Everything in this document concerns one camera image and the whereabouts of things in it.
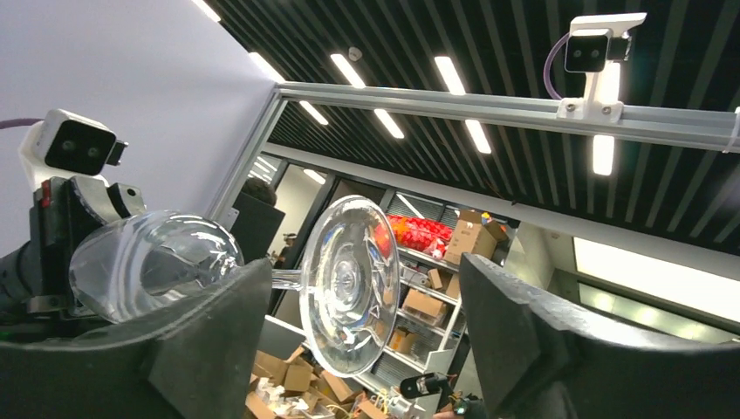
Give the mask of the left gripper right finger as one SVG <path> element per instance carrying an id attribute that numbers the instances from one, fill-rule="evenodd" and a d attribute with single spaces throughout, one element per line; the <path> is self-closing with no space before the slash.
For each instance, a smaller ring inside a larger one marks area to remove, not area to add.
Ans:
<path id="1" fill-rule="evenodd" d="M 488 417 L 738 417 L 738 344 L 620 323 L 478 255 L 459 274 Z"/>

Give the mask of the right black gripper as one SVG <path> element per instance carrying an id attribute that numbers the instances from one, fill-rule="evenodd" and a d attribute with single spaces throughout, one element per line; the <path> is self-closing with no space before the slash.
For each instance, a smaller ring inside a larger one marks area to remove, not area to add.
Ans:
<path id="1" fill-rule="evenodd" d="M 29 300 L 29 312 L 90 315 L 73 295 L 69 268 L 73 253 L 96 230 L 145 212 L 139 188 L 86 175 L 54 176 L 34 194 L 32 239 L 38 245 L 40 288 Z"/>

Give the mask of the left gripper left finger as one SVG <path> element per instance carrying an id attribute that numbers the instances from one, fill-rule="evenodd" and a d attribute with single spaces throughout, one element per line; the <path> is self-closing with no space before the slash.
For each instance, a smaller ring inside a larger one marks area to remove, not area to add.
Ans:
<path id="1" fill-rule="evenodd" d="M 1 346 L 4 418 L 239 418 L 271 294 L 255 260 L 194 297 L 72 340 Z"/>

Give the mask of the clear wine glass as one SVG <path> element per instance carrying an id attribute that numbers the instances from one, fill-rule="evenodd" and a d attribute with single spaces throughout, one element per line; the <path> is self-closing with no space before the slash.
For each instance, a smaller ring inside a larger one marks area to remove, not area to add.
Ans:
<path id="1" fill-rule="evenodd" d="M 75 298 L 113 323 L 138 319 L 246 273 L 236 239 L 204 217 L 158 210 L 110 223 L 73 252 Z M 363 196 L 332 203 L 310 233 L 297 270 L 272 285 L 298 293 L 302 328 L 331 374 L 363 374 L 380 358 L 396 320 L 401 276 L 392 225 Z"/>

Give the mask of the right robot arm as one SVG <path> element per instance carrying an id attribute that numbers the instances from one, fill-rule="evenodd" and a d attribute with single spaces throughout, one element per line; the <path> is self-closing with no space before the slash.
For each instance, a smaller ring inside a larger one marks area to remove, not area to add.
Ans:
<path id="1" fill-rule="evenodd" d="M 30 240 L 1 258 L 1 314 L 13 321 L 91 317 L 74 297 L 72 255 L 93 232 L 145 212 L 140 189 L 84 175 L 54 176 L 33 194 Z"/>

